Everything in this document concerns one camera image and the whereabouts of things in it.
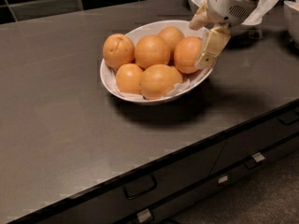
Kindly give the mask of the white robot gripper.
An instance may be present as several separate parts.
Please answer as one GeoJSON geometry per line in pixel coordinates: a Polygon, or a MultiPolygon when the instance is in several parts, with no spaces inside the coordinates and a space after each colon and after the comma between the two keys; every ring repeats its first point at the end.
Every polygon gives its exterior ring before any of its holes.
{"type": "MultiPolygon", "coordinates": [[[[209,22],[215,24],[241,24],[257,7],[258,0],[206,0],[195,12],[189,28],[199,30],[209,22]]],[[[194,66],[198,69],[211,67],[218,59],[231,38],[226,25],[214,26],[204,33],[202,47],[194,66]]]]}

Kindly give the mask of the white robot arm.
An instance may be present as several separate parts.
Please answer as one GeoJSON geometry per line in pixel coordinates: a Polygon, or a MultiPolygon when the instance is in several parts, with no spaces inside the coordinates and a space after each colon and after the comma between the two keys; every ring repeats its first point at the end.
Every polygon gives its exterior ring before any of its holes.
{"type": "Polygon", "coordinates": [[[205,32],[194,66],[204,69],[217,61],[231,38],[231,28],[240,25],[257,7],[258,0],[205,0],[194,14],[189,28],[205,32]]]}

